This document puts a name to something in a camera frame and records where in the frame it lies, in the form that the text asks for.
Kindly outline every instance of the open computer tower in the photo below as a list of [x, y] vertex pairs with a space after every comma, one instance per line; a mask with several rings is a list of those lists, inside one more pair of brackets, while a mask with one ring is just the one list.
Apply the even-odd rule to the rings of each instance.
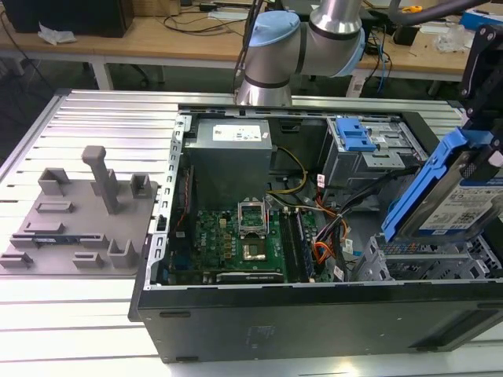
[[132, 301], [163, 362], [449, 351], [499, 323], [500, 220], [381, 234], [437, 144], [417, 113], [181, 106]]

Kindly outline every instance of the black box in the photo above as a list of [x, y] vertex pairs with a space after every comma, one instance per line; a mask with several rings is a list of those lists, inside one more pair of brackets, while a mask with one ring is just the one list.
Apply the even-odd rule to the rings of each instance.
[[36, 33], [40, 23], [76, 35], [120, 38], [134, 18], [131, 0], [3, 0], [3, 5], [19, 33]]
[[393, 35], [393, 42], [397, 45], [411, 46], [418, 31], [418, 27], [400, 26]]

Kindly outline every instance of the floor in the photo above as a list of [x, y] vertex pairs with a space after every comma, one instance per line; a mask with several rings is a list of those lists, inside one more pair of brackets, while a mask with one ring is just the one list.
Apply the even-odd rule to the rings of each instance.
[[[40, 72], [53, 88], [96, 89], [93, 72], [80, 63], [35, 61]], [[162, 90], [177, 92], [228, 93], [232, 71], [214, 68], [165, 68], [166, 82], [156, 80], [156, 68], [143, 66], [151, 78], [147, 88], [141, 87], [141, 76], [129, 65], [110, 64], [116, 90]], [[0, 164], [5, 161], [24, 133], [35, 121], [52, 97], [52, 90], [39, 78], [33, 67], [23, 62], [24, 76], [17, 78], [0, 63]], [[329, 79], [319, 77], [300, 89], [300, 77], [292, 79], [293, 94], [344, 97], [350, 78]], [[388, 79], [381, 95], [377, 95], [380, 79], [372, 78], [365, 86], [362, 97], [406, 98], [431, 100], [428, 87], [431, 82]], [[442, 86], [437, 99], [458, 99], [457, 83]]]

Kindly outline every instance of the motherboard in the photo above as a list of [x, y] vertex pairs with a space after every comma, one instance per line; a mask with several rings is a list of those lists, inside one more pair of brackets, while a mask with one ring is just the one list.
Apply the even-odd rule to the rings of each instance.
[[239, 207], [197, 211], [191, 245], [167, 254], [164, 279], [176, 285], [331, 281], [324, 266], [314, 266], [313, 212], [244, 208], [241, 214]]

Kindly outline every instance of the wooden desk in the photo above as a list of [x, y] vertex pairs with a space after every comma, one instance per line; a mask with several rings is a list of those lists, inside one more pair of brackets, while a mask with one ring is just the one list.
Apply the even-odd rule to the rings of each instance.
[[[189, 22], [201, 18], [200, 14], [186, 14], [178, 21]], [[102, 90], [113, 88], [107, 63], [151, 64], [157, 66], [186, 66], [206, 68], [233, 68], [241, 48], [238, 34], [218, 30], [221, 35], [187, 35], [166, 29], [162, 19], [136, 17], [124, 38], [100, 38], [77, 35], [75, 43], [52, 46], [35, 34], [18, 34], [12, 26], [9, 31], [19, 46], [32, 59], [69, 60], [91, 63]], [[200, 29], [218, 25], [217, 20], [201, 20], [193, 24], [179, 24], [184, 29]], [[243, 33], [244, 22], [229, 25]], [[393, 60], [391, 77], [404, 79], [434, 79], [459, 81], [466, 65], [468, 53], [440, 53], [432, 40], [435, 36], [418, 33], [412, 47], [397, 46], [387, 36], [385, 50]], [[6, 33], [0, 30], [0, 56], [21, 58]], [[376, 65], [375, 57], [365, 56], [355, 70], [349, 94], [359, 96], [358, 83], [369, 75]]]

